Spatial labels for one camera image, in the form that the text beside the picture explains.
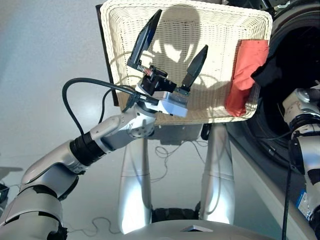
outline mechanical part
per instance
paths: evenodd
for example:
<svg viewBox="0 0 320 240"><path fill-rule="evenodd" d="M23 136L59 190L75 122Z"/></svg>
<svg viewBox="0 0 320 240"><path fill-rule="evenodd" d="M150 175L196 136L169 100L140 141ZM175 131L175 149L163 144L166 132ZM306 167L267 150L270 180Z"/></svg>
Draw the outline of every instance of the mechanical part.
<svg viewBox="0 0 320 240"><path fill-rule="evenodd" d="M151 222L151 187L146 138L125 147L118 202L118 226L123 234Z"/></svg>
<svg viewBox="0 0 320 240"><path fill-rule="evenodd" d="M0 238L35 240L56 236L64 240L67 231L61 221L62 206L55 193L45 186L29 187L19 193L1 216Z"/></svg>
<svg viewBox="0 0 320 240"><path fill-rule="evenodd" d="M320 90L313 89L320 95ZM310 91L297 88L282 103L285 113L284 121L291 129L304 126L306 124L320 123L319 108L311 104Z"/></svg>
<svg viewBox="0 0 320 240"><path fill-rule="evenodd" d="M31 165L23 175L21 183L28 184L34 181L55 164L66 166L74 174L80 174L86 171L87 166L80 163L71 152L70 143L70 140L66 141Z"/></svg>
<svg viewBox="0 0 320 240"><path fill-rule="evenodd" d="M184 77L181 85L181 89L185 90L186 92L190 92L190 87L198 77L201 69L205 63L208 53L208 45L205 45L201 51L193 58L192 62L190 63L187 74Z"/></svg>
<svg viewBox="0 0 320 240"><path fill-rule="evenodd" d="M204 220L169 220L152 223L126 235L131 240L272 240L252 231L230 224Z"/></svg>
<svg viewBox="0 0 320 240"><path fill-rule="evenodd" d="M235 182L228 132L223 124L213 124L201 182L199 219L233 224Z"/></svg>
<svg viewBox="0 0 320 240"><path fill-rule="evenodd" d="M150 20L141 30L141 32L139 33L135 41L131 56L127 62L127 65L129 67L132 67L133 69L137 69L138 71L143 72L148 76L151 75L150 71L148 68L141 66L140 57L142 55L142 52L149 48L151 41L154 38L157 25L161 16L161 12L162 12L161 9L156 11L156 13L150 18Z"/></svg>
<svg viewBox="0 0 320 240"><path fill-rule="evenodd" d="M308 205L313 216L318 214L320 206L319 87L320 85L311 89L297 88L283 101L283 119L292 130L290 158L305 177ZM319 235L319 219L315 217L309 223Z"/></svg>
<svg viewBox="0 0 320 240"><path fill-rule="evenodd" d="M177 93L188 96L190 92L190 87L198 77L202 69L202 66L204 65L204 62L207 58L208 45L205 45L203 49L192 60L191 64L187 69L187 74L184 80L182 81L181 87L177 87L177 85L174 82L168 80L168 74L165 71L162 71L161 69L158 69L153 65L151 65L149 68L141 65L141 54L150 46L150 43L157 29L161 12L161 9L159 9L140 31L135 41L132 54L127 61L127 65L145 74L140 83L140 86L143 89L142 92L150 96L153 96L154 93L158 91L165 91L169 93L176 91Z"/></svg>

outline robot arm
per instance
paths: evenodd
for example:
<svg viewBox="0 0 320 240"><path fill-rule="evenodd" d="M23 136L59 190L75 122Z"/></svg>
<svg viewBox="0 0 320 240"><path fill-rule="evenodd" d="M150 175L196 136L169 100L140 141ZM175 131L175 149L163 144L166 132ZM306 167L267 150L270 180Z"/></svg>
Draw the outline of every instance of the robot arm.
<svg viewBox="0 0 320 240"><path fill-rule="evenodd" d="M89 132L69 140L35 162L24 174L19 194L5 209L0 218L0 239L6 240L65 240L67 229L62 226L61 202L77 185L79 175L104 155L122 148L131 141L145 138L154 131L156 112L185 117L190 86L200 73L207 57L205 46L191 62L182 86L167 79L167 73L141 65L140 57L147 50L155 34L161 15L158 10L142 29L127 65L144 73L136 87L123 89L130 94L126 111L111 116ZM66 101L67 88L73 83L93 83L121 90L108 82L88 78L75 78L62 89Z"/></svg>
<svg viewBox="0 0 320 240"><path fill-rule="evenodd" d="M135 104L35 162L25 172L19 194L0 218L1 239L66 239L60 201L75 188L78 175L105 154L150 135L155 120L153 111Z"/></svg>
<svg viewBox="0 0 320 240"><path fill-rule="evenodd" d="M292 132L290 159L305 177L309 224L320 238L320 85L297 88L282 104L284 121Z"/></svg>

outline wicker basket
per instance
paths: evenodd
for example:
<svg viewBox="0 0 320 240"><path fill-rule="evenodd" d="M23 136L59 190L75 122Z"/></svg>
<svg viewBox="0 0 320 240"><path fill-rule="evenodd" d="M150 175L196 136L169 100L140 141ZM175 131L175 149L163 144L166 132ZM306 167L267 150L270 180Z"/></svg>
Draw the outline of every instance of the wicker basket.
<svg viewBox="0 0 320 240"><path fill-rule="evenodd" d="M143 74L126 65L138 33L149 18L162 9L153 41L141 57L155 65L178 85L189 63L209 46L199 77L191 87L187 117L157 115L156 124L202 124L242 121L257 109L259 86L254 85L245 105L246 114L230 116L224 105L232 85L241 40L269 40L272 18L264 11L190 0L108 0L101 11L106 51L115 84L135 86ZM117 92L123 109L128 96Z"/></svg>

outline red towel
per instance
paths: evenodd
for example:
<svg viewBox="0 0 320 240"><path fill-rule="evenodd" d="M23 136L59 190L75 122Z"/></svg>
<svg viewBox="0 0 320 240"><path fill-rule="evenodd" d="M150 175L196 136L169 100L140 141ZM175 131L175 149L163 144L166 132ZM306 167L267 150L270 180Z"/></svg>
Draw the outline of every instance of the red towel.
<svg viewBox="0 0 320 240"><path fill-rule="evenodd" d="M246 113L245 105L255 82L251 74L265 64L268 52L268 40L241 41L231 92L225 103L225 108L230 115L240 117Z"/></svg>

